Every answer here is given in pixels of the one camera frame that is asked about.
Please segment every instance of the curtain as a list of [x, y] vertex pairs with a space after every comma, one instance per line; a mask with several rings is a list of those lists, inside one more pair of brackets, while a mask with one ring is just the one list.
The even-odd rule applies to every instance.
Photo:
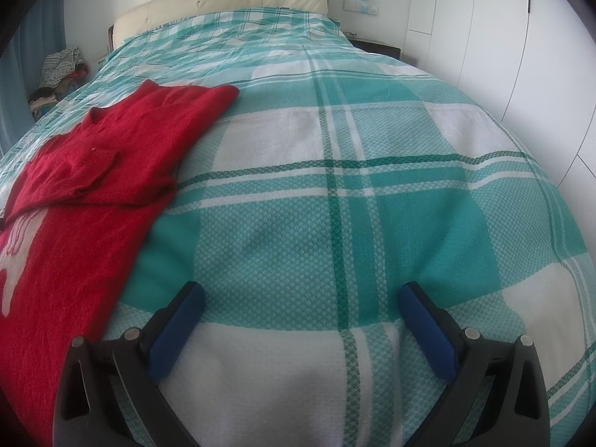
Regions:
[[64, 0], [37, 0], [0, 57], [2, 155], [35, 124], [29, 95], [39, 87], [45, 57], [65, 47]]

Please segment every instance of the plaid bedspread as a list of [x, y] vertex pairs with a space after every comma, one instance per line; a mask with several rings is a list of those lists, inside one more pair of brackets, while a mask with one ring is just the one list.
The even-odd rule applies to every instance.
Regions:
[[145, 79], [240, 88], [178, 170], [107, 332], [203, 284], [205, 322], [160, 385], [201, 445], [405, 443], [444, 388], [397, 311], [410, 280], [462, 327], [533, 338], [564, 445], [596, 399], [596, 274], [501, 123], [321, 15], [213, 13], [113, 52], [4, 157], [0, 198], [50, 135]]

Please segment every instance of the patterned cloth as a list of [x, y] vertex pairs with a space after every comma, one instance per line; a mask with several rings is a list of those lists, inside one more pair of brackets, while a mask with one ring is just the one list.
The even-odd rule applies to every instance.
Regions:
[[503, 125], [354, 49], [324, 16], [213, 13], [110, 54], [7, 153], [0, 200], [48, 136], [145, 79], [240, 89], [181, 165], [107, 332], [203, 284], [205, 323], [160, 384], [199, 443], [403, 444], [444, 388], [397, 311], [417, 280], [462, 327], [534, 339], [552, 446], [565, 444], [596, 399], [596, 273], [556, 186]]
[[40, 88], [54, 88], [67, 75], [74, 72], [77, 64], [84, 64], [77, 47], [64, 49], [48, 55], [41, 68]]

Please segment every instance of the nightstand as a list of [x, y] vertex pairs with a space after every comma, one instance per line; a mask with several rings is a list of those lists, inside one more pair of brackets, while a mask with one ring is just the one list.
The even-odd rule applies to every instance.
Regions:
[[369, 53], [380, 53], [381, 55], [386, 55], [399, 60], [401, 49], [398, 49], [397, 47], [391, 47], [386, 43], [376, 40], [369, 40], [367, 38], [348, 37], [348, 40], [357, 49], [361, 49]]

